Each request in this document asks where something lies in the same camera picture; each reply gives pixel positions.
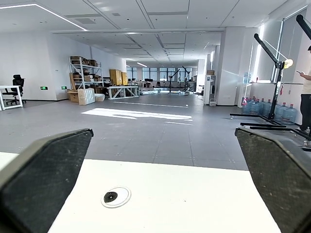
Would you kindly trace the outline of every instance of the black office chair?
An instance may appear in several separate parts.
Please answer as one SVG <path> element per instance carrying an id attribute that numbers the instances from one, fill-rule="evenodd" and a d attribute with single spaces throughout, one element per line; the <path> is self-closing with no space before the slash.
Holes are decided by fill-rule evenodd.
<path id="1" fill-rule="evenodd" d="M 19 91 L 20 96 L 23 96 L 23 86 L 24 86 L 24 79 L 21 78 L 20 74 L 13 75 L 13 85 L 19 85 Z M 8 92 L 8 89 L 5 89 L 6 92 L 2 93 L 3 95 L 10 95 L 14 97 L 14 100 L 10 100 L 6 102 L 6 105 L 9 103 L 13 105 L 15 103 L 17 105 L 17 102 L 19 101 L 16 96 L 18 96 L 17 88 L 11 88 L 12 92 Z"/>

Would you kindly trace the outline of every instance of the pants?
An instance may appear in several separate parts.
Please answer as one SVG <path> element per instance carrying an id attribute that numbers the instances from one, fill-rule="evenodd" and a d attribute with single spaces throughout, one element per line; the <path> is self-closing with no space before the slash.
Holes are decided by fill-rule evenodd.
<path id="1" fill-rule="evenodd" d="M 308 127 L 311 129 L 311 95 L 301 95 L 300 111 L 302 114 L 302 125 L 300 126 L 300 129 L 303 131 Z"/>

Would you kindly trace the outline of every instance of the wooden cabinet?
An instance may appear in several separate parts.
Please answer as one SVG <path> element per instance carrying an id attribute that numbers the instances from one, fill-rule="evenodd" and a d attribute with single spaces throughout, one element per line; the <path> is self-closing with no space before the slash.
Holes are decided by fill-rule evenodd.
<path id="1" fill-rule="evenodd" d="M 111 69 L 110 70 L 110 79 L 114 85 L 122 85 L 122 74 L 120 70 Z"/>
<path id="2" fill-rule="evenodd" d="M 122 72 L 122 84 L 123 85 L 127 85 L 127 73 L 126 72 Z"/>

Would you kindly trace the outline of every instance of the white table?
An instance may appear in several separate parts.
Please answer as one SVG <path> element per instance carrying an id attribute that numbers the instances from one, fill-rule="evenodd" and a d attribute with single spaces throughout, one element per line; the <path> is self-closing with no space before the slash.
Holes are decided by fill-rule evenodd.
<path id="1" fill-rule="evenodd" d="M 136 86 L 136 85 L 135 86 L 110 86 L 110 87 L 107 87 L 110 100 L 139 97 L 138 88 L 139 88 L 139 86 Z M 113 90 L 113 89 L 117 90 L 117 92 L 114 96 L 112 96 L 112 93 L 111 93 L 111 90 Z M 131 94 L 131 96 L 126 96 L 126 90 Z M 123 97 L 117 97 L 121 91 L 123 91 L 124 96 Z"/>
<path id="2" fill-rule="evenodd" d="M 116 209 L 102 206 L 102 195 L 116 186 L 131 190 L 129 202 Z M 280 230 L 248 171 L 86 159 L 74 189 L 49 230 L 67 232 Z"/>
<path id="3" fill-rule="evenodd" d="M 3 102 L 3 97 L 2 97 L 2 93 L 1 93 L 1 89 L 10 89 L 10 88 L 16 88 L 17 89 L 17 93 L 18 93 L 18 99 L 19 99 L 19 104 L 17 105 L 13 105 L 13 106 L 9 106 L 6 107 L 6 105 Z M 19 91 L 19 86 L 17 85 L 11 85 L 11 86 L 4 86 L 4 85 L 0 85 L 0 104 L 1 104 L 1 109 L 2 110 L 6 110 L 6 109 L 10 109 L 10 108 L 19 108 L 19 107 L 23 107 L 23 101 L 21 100 L 21 95 L 20 95 L 20 91 Z"/>

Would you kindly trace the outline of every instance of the ceiling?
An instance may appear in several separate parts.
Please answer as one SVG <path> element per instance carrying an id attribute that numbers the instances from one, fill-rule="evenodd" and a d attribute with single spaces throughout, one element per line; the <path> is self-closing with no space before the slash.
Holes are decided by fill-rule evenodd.
<path id="1" fill-rule="evenodd" d="M 14 4 L 22 0 L 0 0 Z M 196 66 L 229 26 L 255 27 L 286 0 L 37 0 L 0 9 L 0 32 L 52 31 L 126 58 L 131 66 Z"/>

